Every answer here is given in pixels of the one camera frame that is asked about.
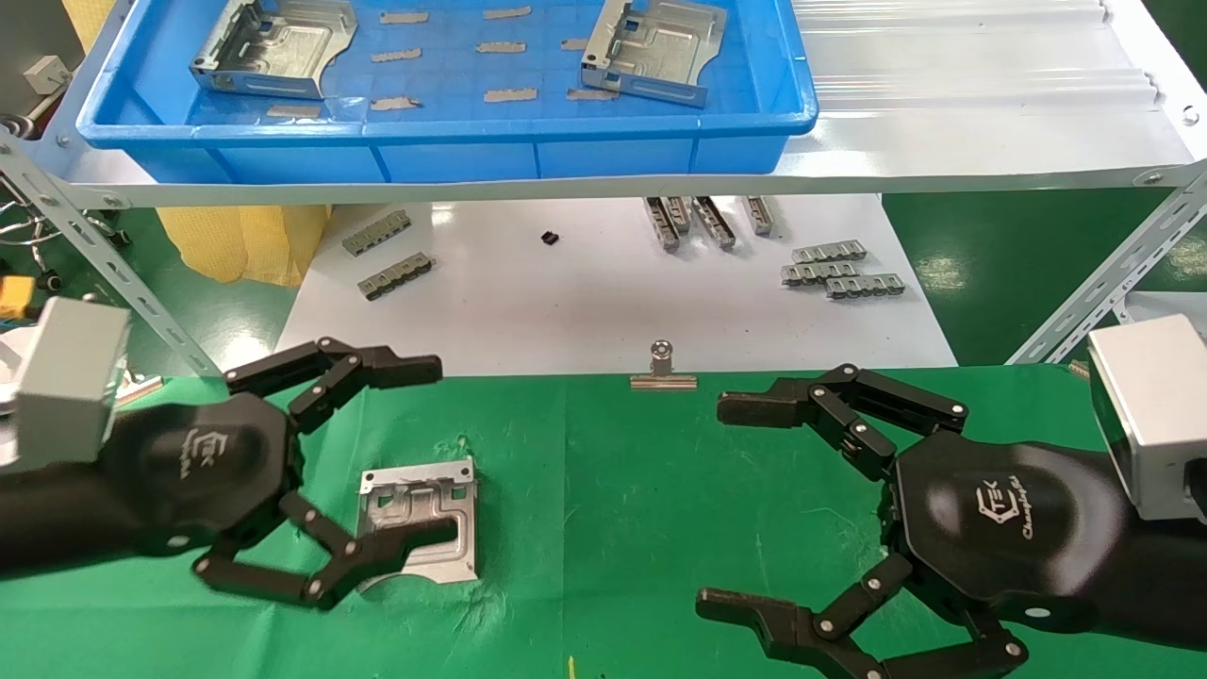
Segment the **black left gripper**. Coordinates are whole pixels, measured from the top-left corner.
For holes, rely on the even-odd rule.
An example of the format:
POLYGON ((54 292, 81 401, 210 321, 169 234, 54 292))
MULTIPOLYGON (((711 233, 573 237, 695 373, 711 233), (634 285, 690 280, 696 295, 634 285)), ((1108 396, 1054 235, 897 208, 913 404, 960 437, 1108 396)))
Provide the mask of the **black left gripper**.
POLYGON ((422 386, 441 377, 439 356, 401 357, 387 345, 352 347, 321 336, 226 373, 225 387, 233 397, 223 403, 121 414, 98 463, 133 521, 133 554, 169 557, 215 544, 193 564, 208 589, 332 609, 371 576, 401 570, 414 550, 454 540, 454 519, 354 537, 295 491, 305 464, 298 433, 317 431, 362 390, 422 386), (290 400, 288 414, 262 399, 299 384, 307 390, 290 400), (238 542, 258 544, 282 516, 330 555, 315 574, 237 560, 238 542))

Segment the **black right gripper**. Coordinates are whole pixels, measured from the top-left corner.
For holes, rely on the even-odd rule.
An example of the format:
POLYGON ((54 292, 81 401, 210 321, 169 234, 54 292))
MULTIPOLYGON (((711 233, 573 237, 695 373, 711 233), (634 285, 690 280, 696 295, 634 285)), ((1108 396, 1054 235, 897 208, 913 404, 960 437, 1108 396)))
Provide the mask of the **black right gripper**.
POLYGON ((1133 598, 1119 550, 1133 509, 1103 453, 970 441, 956 435, 968 417, 962 403, 852 364, 777 377, 764 392, 722 392, 717 417, 750 428, 807 426, 867 480, 894 476, 894 546, 909 560, 888 555, 824 610, 699 590, 696 615, 750 628, 768 658, 826 678, 1004 678, 1030 649, 996 617, 974 613, 1060 633, 1129 626, 1133 598), (929 438, 896 460, 874 420, 929 438), (853 633, 906 584, 944 620, 960 619, 969 640, 887 660, 864 652, 853 633))

